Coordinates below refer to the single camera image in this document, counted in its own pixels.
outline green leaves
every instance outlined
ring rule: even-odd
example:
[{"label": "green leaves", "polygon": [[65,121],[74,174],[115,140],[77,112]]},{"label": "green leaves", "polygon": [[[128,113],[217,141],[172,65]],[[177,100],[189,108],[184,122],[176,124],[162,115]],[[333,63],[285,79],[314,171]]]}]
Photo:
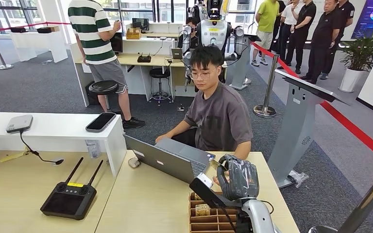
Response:
[{"label": "green leaves", "polygon": [[373,34],[370,37],[362,36],[355,41],[343,42],[345,53],[341,60],[345,66],[352,70],[370,71],[373,67]]}]

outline black stool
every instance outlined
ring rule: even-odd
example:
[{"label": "black stool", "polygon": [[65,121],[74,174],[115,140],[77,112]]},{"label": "black stool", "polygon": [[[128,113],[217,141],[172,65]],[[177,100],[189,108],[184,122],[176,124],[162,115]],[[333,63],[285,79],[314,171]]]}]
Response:
[{"label": "black stool", "polygon": [[149,102],[151,102],[151,100],[157,100],[158,106],[161,106],[161,101],[163,100],[170,100],[170,103],[172,103],[172,97],[168,93],[162,91],[161,82],[161,79],[166,79],[170,76],[170,71],[167,69],[164,73],[162,73],[162,68],[155,68],[149,71],[149,75],[155,79],[159,79],[158,92],[152,94],[152,98],[150,98]]},{"label": "black stool", "polygon": [[90,92],[98,96],[105,96],[106,109],[108,112],[110,112],[111,110],[109,107],[108,95],[116,93],[117,90],[118,90],[118,83],[112,80],[99,81],[89,86]]}]

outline green and white striped shirt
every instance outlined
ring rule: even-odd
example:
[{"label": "green and white striped shirt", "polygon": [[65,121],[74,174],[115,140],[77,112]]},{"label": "green and white striped shirt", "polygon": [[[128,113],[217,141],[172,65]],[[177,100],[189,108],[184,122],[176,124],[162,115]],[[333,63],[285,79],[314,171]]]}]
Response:
[{"label": "green and white striped shirt", "polygon": [[68,16],[73,32],[79,36],[88,64],[104,64],[116,60],[111,42],[103,41],[101,32],[112,30],[106,13],[99,3],[93,0],[72,0]]}]

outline black hair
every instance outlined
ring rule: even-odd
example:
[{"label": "black hair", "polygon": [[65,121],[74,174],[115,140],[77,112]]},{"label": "black hair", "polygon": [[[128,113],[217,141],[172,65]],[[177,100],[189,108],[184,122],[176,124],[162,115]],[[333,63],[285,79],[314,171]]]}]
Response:
[{"label": "black hair", "polygon": [[224,56],[221,50],[216,46],[198,46],[191,55],[191,65],[197,65],[204,69],[208,69],[209,64],[214,66],[222,66],[224,63]]},{"label": "black hair", "polygon": [[197,26],[199,22],[198,22],[197,18],[189,17],[189,18],[186,19],[185,24],[189,24],[189,23],[192,23],[193,25]]}]

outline white flower pot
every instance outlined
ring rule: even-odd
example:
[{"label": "white flower pot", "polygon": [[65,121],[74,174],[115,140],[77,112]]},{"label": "white flower pot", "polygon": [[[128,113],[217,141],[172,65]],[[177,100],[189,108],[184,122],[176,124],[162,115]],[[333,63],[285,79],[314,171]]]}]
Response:
[{"label": "white flower pot", "polygon": [[342,79],[341,86],[339,86],[339,90],[343,92],[353,92],[356,83],[361,78],[365,71],[357,71],[352,69],[347,69],[344,74],[344,78]]}]

